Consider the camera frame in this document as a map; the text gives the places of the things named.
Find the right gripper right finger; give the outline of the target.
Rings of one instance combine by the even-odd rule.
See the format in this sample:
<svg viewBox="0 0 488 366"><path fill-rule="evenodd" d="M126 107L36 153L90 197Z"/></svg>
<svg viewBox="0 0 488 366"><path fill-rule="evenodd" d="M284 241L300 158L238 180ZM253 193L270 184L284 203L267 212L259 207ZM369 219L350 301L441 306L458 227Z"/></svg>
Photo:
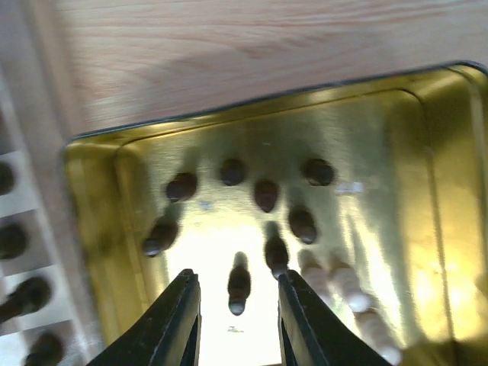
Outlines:
<svg viewBox="0 0 488 366"><path fill-rule="evenodd" d="M387 365L319 298L295 270L278 278L283 365Z"/></svg>

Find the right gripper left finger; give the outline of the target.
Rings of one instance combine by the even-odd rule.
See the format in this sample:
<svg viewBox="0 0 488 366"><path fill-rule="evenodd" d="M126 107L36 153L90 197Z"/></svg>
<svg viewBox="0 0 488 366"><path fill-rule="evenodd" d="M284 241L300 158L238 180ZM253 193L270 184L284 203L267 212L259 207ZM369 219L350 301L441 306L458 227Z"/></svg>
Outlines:
<svg viewBox="0 0 488 366"><path fill-rule="evenodd" d="M149 309L89 362L105 365L197 365L201 337L201 288L182 270Z"/></svg>

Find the wooden chess board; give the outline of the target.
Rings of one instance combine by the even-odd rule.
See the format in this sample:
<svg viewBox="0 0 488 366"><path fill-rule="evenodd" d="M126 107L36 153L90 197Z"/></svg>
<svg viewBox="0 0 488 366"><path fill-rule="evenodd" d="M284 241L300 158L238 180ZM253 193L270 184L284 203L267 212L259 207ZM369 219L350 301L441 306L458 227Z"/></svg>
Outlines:
<svg viewBox="0 0 488 366"><path fill-rule="evenodd" d="M83 129L54 1L1 3L1 223L27 247L1 263L1 292L33 276L52 288L48 304L1 327L1 363L20 365L46 331L64 347L62 364L87 364L103 343L79 247L63 151Z"/></svg>

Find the gold tin with pieces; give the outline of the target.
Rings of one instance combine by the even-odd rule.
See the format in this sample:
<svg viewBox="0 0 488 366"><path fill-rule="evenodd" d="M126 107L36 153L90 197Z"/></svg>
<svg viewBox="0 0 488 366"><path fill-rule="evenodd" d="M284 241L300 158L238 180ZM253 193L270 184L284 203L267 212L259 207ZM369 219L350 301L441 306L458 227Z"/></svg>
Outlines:
<svg viewBox="0 0 488 366"><path fill-rule="evenodd" d="M197 365L283 365L295 270L387 365L487 363L487 69L456 62L75 137L104 350L184 269Z"/></svg>

